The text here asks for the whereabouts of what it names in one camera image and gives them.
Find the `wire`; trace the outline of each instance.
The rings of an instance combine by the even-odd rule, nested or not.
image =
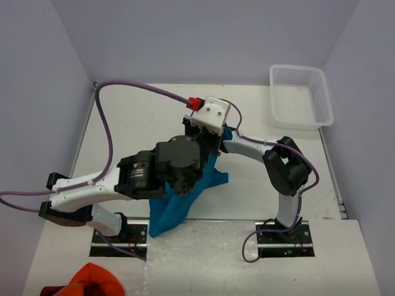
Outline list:
[[[14,205],[2,199],[3,195],[19,195],[19,196],[40,196],[40,195],[47,195],[52,193],[52,191],[38,191],[38,192],[22,192],[22,191],[1,191],[0,192],[0,204],[6,205],[7,207],[14,208],[16,210],[24,211],[24,212],[31,212],[31,213],[38,213],[39,210],[35,208],[25,208],[19,205]]]
[[[311,184],[310,186],[307,186],[306,188],[303,188],[303,189],[299,192],[299,195],[298,195],[298,197],[297,197],[297,211],[296,211],[296,215],[295,215],[295,220],[293,221],[293,223],[292,223],[292,225],[291,225],[290,227],[285,228],[285,229],[260,229],[260,230],[256,230],[256,231],[251,232],[251,233],[245,238],[245,240],[244,240],[244,242],[243,242],[243,246],[241,247],[241,256],[243,257],[243,259],[244,259],[245,262],[247,262],[247,263],[254,263],[254,262],[256,262],[256,261],[258,261],[258,260],[260,259],[260,255],[258,254],[258,256],[257,256],[255,259],[252,259],[252,260],[246,258],[245,249],[246,249],[246,244],[247,244],[248,240],[249,240],[252,236],[254,236],[254,235],[256,235],[256,234],[264,233],[264,232],[284,233],[284,232],[288,232],[288,231],[292,230],[292,229],[295,227],[295,225],[297,225],[297,222],[299,221],[299,217],[300,217],[300,214],[301,214],[301,210],[302,210],[302,194],[303,194],[304,192],[308,191],[309,189],[312,189],[313,187],[315,187],[315,186],[318,184],[318,182],[320,181],[320,175],[318,174],[318,171],[317,171],[317,169],[313,166],[313,164],[312,164],[303,154],[301,154],[301,153],[300,153],[299,151],[297,151],[296,149],[293,149],[293,148],[290,147],[290,146],[287,146],[287,145],[284,145],[284,144],[280,144],[280,143],[277,143],[277,142],[261,141],[261,140],[253,139],[253,138],[250,138],[250,137],[247,137],[247,136],[243,136],[243,135],[240,133],[240,130],[239,130],[240,125],[241,125],[241,122],[243,121],[243,115],[241,114],[240,109],[236,106],[235,103],[233,103],[233,102],[231,102],[231,101],[228,101],[228,100],[226,100],[226,99],[221,99],[221,100],[223,100],[223,101],[229,103],[233,108],[235,108],[235,110],[236,110],[237,113],[239,114],[239,122],[238,122],[238,124],[237,124],[237,126],[236,126],[236,134],[237,134],[241,139],[247,140],[247,141],[249,141],[249,142],[257,143],[257,144],[263,144],[263,145],[265,145],[265,146],[266,146],[266,145],[269,145],[269,146],[278,146],[278,147],[282,147],[282,148],[288,149],[289,151],[291,151],[292,153],[296,154],[296,155],[299,156],[301,159],[303,159],[303,161],[307,164],[307,166],[313,171],[313,173],[314,173],[314,175],[315,175],[315,181],[314,181],[314,183]]]
[[[302,251],[306,252],[306,248],[303,246],[303,238],[299,236],[299,242],[301,243]]]
[[[270,219],[266,220],[266,221],[262,224],[262,228],[263,228],[267,223],[269,223],[269,222],[271,222],[271,221],[276,222],[276,220],[274,220],[273,218],[270,218]],[[262,258],[262,253],[263,253],[263,252],[264,252],[264,251],[262,250],[260,254],[258,253],[259,258]]]
[[[133,248],[131,247],[131,238],[132,238],[132,236],[133,236],[133,240],[134,240],[134,242],[135,242],[135,245],[133,246]],[[132,251],[132,252],[134,252],[135,251],[135,248],[136,248],[136,246],[137,246],[137,237],[134,235],[134,234],[129,234],[128,235],[128,245],[129,245],[129,249]]]
[[[112,156],[114,154],[114,147],[113,147],[113,143],[112,143],[112,137],[111,137],[111,132],[110,132],[110,128],[108,125],[108,122],[106,120],[106,116],[104,115],[103,112],[103,108],[101,106],[100,103],[100,90],[102,88],[104,88],[105,86],[110,86],[110,85],[125,85],[125,86],[132,86],[135,88],[141,88],[141,89],[145,89],[147,91],[156,93],[156,94],[161,94],[163,96],[167,96],[171,99],[174,99],[178,102],[182,102],[186,105],[192,105],[192,102],[185,99],[184,97],[181,97],[177,94],[174,94],[172,92],[168,92],[165,91],[164,89],[160,89],[160,88],[156,88],[154,86],[148,85],[148,84],[144,84],[144,83],[140,83],[140,82],[135,82],[135,81],[123,81],[123,80],[114,80],[114,81],[108,81],[108,82],[103,82],[100,83],[96,86],[96,89],[94,91],[94,101],[96,103],[96,107],[98,108],[98,112],[101,118],[101,121],[103,122],[103,126],[104,126],[104,130],[106,132],[106,136],[107,136],[107,142],[108,142],[108,146],[109,146],[109,156],[107,159],[107,163],[105,165],[105,167],[103,168],[103,170],[101,171],[100,174],[98,174],[96,177],[94,177],[92,180],[92,182],[96,182],[99,181],[101,178],[103,178],[106,173],[108,172],[110,166],[111,166],[111,162],[112,162]],[[57,188],[56,191],[57,192],[62,192],[62,191],[67,191],[67,190],[72,190],[72,189],[76,189],[76,188],[80,188],[83,186],[88,185],[88,181],[86,182],[82,182],[82,183],[78,183],[78,184],[74,184],[74,185],[70,185],[70,186],[65,186],[65,187],[60,187]],[[20,207],[18,205],[14,205],[10,202],[5,201],[4,199],[2,199],[1,197],[4,195],[19,195],[19,196],[39,196],[39,195],[48,195],[54,193],[54,191],[38,191],[38,192],[23,192],[23,191],[1,191],[0,192],[0,204],[6,205],[7,207],[10,208],[14,208],[16,210],[21,210],[21,211],[25,211],[25,212],[32,212],[32,213],[38,213],[39,210],[37,209],[33,209],[33,208],[25,208],[25,207]]]
[[[118,251],[118,252],[120,252],[120,253],[123,253],[123,254],[125,254],[125,255],[128,255],[128,256],[131,256],[131,257],[135,257],[135,258],[140,259],[140,260],[143,260],[143,261],[147,261],[147,259],[145,259],[144,257],[141,257],[141,256],[139,256],[139,255],[136,255],[136,254],[134,254],[134,253],[131,253],[131,252],[122,250],[121,248],[118,248],[118,247],[114,246],[113,244],[111,244],[111,243],[106,239],[105,236],[103,236],[103,234],[102,234],[100,231],[98,231],[98,230],[96,230],[96,231],[98,232],[99,237],[103,240],[103,242],[105,242],[110,248],[113,248],[114,250],[116,250],[116,251]]]

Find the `white wall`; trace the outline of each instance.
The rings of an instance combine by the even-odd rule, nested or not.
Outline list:
[[[1,1],[0,57],[0,191],[45,190],[48,173],[70,173],[91,83],[49,1]],[[0,294],[20,295],[44,221],[3,205],[0,217]]]
[[[52,0],[95,80],[268,83],[322,67],[357,0]]]
[[[361,0],[324,67],[335,113],[325,139],[383,296],[395,295],[394,12],[393,0]]]

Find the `table surface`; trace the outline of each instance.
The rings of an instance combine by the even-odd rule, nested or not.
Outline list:
[[[268,117],[268,87],[160,85],[182,96],[226,97],[244,115],[241,130],[251,136],[279,139],[291,136],[317,167],[321,182],[303,198],[315,257],[266,258],[247,264],[240,250],[255,229],[251,220],[274,217],[277,193],[262,164],[238,155],[222,155],[217,168],[230,174],[228,184],[206,190],[193,205],[191,221],[152,239],[148,261],[135,258],[90,258],[93,230],[62,228],[48,221],[37,247],[23,295],[39,295],[44,286],[62,286],[87,262],[113,273],[127,295],[366,295],[379,296],[375,275],[357,221],[341,220],[318,131],[276,129]],[[183,133],[187,110],[177,102],[128,87],[102,90],[102,104],[114,140],[114,163],[139,150],[151,149]],[[237,123],[231,112],[230,125]],[[94,107],[81,145],[74,176],[99,171],[106,161],[104,130]],[[144,201],[105,203],[113,212],[148,217]],[[256,238],[247,245],[256,256]]]

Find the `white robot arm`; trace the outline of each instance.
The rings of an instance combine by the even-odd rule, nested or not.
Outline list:
[[[50,201],[41,204],[39,216],[63,226],[88,225],[104,236],[120,236],[126,231],[126,217],[111,213],[98,203],[108,200],[152,199],[166,195],[165,182],[178,195],[194,190],[202,178],[203,169],[211,154],[240,154],[265,164],[274,188],[279,192],[276,220],[284,227],[292,225],[297,214],[298,194],[307,182],[310,171],[303,162],[291,159],[282,150],[241,139],[235,131],[232,140],[222,140],[230,106],[214,97],[202,101],[202,107],[190,117],[184,117],[185,135],[169,142],[159,142],[153,150],[140,151],[121,159],[105,177],[93,182],[99,173],[68,179],[50,174],[47,187],[54,193]],[[292,139],[283,144],[297,148]],[[295,170],[303,167],[302,173]],[[67,191],[62,187],[87,185]]]

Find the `white plastic basket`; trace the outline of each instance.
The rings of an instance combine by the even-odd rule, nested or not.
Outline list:
[[[325,75],[318,68],[271,66],[270,100],[277,127],[316,130],[333,123]]]

